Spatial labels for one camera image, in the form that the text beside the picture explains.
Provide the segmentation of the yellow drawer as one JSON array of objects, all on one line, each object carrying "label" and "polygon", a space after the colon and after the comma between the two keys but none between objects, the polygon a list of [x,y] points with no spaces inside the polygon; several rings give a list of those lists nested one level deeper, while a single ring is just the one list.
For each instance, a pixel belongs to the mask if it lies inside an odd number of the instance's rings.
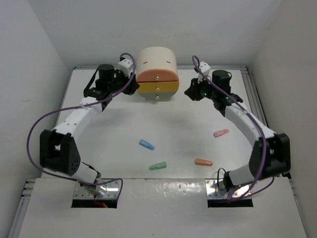
[{"label": "yellow drawer", "polygon": [[139,83],[139,93],[156,93],[156,92],[177,92],[179,89],[178,81],[164,82],[142,82]]}]

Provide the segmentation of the orange top drawer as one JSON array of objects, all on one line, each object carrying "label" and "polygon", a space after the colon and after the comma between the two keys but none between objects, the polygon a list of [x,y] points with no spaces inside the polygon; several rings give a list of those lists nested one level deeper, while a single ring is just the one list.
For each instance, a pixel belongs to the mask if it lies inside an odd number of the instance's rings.
[{"label": "orange top drawer", "polygon": [[137,82],[170,82],[178,81],[178,75],[168,69],[149,69],[142,71],[136,78]]}]

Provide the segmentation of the cream drawer cabinet shell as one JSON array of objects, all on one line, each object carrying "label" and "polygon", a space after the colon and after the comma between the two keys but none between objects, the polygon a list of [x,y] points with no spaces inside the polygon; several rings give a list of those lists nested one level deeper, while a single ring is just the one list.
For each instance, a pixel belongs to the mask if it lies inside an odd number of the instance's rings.
[{"label": "cream drawer cabinet shell", "polygon": [[152,69],[166,69],[177,72],[176,56],[174,52],[165,47],[148,47],[141,50],[137,56],[136,72]]}]

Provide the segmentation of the pink correction tape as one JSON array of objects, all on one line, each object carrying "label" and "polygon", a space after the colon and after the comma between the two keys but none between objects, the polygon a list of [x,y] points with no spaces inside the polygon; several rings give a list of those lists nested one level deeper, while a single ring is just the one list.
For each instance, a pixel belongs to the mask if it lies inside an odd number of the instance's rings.
[{"label": "pink correction tape", "polygon": [[227,134],[228,132],[229,132],[228,129],[222,129],[222,130],[219,130],[219,131],[214,132],[214,133],[213,133],[213,136],[214,136],[215,138],[218,138],[218,137],[220,137],[220,136],[223,136],[223,135]]}]

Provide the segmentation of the blue correction tape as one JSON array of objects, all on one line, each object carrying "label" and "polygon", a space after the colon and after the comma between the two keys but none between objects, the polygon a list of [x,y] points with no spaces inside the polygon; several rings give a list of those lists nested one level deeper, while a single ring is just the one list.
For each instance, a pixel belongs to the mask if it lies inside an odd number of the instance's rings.
[{"label": "blue correction tape", "polygon": [[145,141],[143,139],[141,139],[139,141],[139,145],[141,145],[141,146],[143,146],[143,147],[145,147],[145,148],[147,148],[147,149],[149,149],[151,151],[153,151],[155,149],[154,145],[150,144],[149,142],[147,142],[147,141]]}]

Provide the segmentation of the orange correction tape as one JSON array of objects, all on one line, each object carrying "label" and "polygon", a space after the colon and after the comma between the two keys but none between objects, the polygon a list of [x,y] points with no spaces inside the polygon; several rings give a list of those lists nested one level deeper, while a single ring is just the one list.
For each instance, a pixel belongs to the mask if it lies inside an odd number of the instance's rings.
[{"label": "orange correction tape", "polygon": [[213,165],[213,163],[211,161],[203,160],[203,159],[195,159],[194,163],[195,163],[195,165],[208,166],[208,167],[211,167]]}]

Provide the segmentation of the green correction tape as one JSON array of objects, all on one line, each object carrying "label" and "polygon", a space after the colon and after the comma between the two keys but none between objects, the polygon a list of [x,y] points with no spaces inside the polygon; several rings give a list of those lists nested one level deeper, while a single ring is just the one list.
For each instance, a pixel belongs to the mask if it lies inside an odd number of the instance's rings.
[{"label": "green correction tape", "polygon": [[165,169],[167,167],[167,163],[166,162],[160,162],[157,164],[153,164],[149,166],[149,170],[150,171],[155,171],[155,170],[160,170],[160,169]]}]

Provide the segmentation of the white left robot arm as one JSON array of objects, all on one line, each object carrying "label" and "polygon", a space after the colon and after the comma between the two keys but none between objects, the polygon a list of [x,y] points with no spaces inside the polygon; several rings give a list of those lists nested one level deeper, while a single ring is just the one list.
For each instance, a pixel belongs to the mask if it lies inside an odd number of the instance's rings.
[{"label": "white left robot arm", "polygon": [[100,174],[81,161],[76,141],[113,97],[120,93],[132,95],[139,88],[134,70],[134,63],[129,59],[122,59],[117,67],[98,66],[83,91],[79,107],[56,127],[41,133],[40,165],[43,168],[89,185],[98,181]]}]

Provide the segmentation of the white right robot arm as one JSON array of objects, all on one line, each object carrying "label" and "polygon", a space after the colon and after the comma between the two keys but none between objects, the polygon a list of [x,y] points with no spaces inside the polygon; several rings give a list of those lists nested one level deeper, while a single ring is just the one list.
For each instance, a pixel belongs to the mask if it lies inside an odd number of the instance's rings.
[{"label": "white right robot arm", "polygon": [[211,79],[201,75],[193,78],[184,92],[193,101],[212,100],[215,109],[231,121],[252,146],[246,165],[225,172],[220,187],[227,192],[291,169],[289,137],[274,132],[247,110],[242,98],[231,92],[231,78],[230,72],[215,70]]}]

